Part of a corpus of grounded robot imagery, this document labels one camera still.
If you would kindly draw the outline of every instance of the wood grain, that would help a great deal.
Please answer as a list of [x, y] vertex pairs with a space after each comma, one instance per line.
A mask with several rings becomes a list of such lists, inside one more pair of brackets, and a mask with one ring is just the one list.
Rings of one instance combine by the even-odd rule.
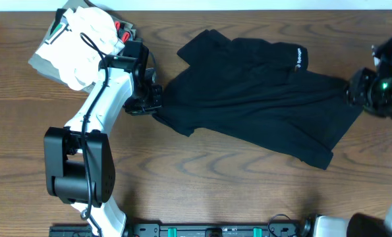
[[[137, 25], [166, 85], [187, 65], [177, 50], [204, 29], [229, 38], [299, 43], [309, 69], [349, 78], [373, 67], [371, 44], [392, 34], [392, 11], [120, 12]], [[47, 236], [79, 214], [47, 194], [43, 135], [86, 98], [45, 79], [27, 61], [54, 13], [0, 13], [0, 236]], [[152, 117], [121, 113], [110, 137], [114, 196], [130, 217], [165, 223], [266, 222], [285, 213], [383, 218], [392, 202], [392, 120], [361, 115], [327, 171], [197, 129], [181, 136]]]

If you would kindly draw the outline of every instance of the red object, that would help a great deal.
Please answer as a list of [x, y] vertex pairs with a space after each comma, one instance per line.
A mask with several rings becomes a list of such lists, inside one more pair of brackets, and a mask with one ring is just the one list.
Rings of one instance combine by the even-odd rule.
[[123, 34], [122, 38], [121, 38], [121, 41], [122, 41], [123, 43], [125, 43], [125, 41], [127, 41], [129, 38], [130, 38], [130, 33], [125, 32], [125, 33]]
[[117, 29], [117, 31], [119, 31], [119, 28], [121, 27], [121, 23], [120, 22], [115, 22], [115, 28]]

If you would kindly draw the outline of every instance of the white wall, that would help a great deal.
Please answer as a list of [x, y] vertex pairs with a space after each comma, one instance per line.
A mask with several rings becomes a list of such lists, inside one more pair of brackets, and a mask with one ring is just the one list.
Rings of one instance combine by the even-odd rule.
[[[0, 0], [0, 11], [54, 11], [67, 0]], [[374, 10], [392, 0], [91, 0], [104, 9], [128, 11]]]

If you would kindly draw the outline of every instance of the white cloth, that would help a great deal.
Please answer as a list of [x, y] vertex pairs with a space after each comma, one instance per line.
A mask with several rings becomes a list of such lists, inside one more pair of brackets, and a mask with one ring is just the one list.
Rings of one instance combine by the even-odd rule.
[[99, 80], [101, 59], [96, 50], [84, 43], [80, 33], [85, 33], [106, 54], [116, 55], [124, 43], [117, 36], [111, 16], [97, 7], [79, 7], [75, 13], [68, 9], [63, 17], [65, 19], [36, 54], [50, 61], [71, 89], [81, 90]]

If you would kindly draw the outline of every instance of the black clothing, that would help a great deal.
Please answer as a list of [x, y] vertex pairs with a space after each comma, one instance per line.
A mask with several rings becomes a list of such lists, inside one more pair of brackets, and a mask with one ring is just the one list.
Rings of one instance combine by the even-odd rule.
[[189, 136], [208, 128], [326, 169], [361, 113], [347, 83], [308, 72], [306, 48], [204, 31], [178, 51], [190, 67], [166, 87], [154, 118]]

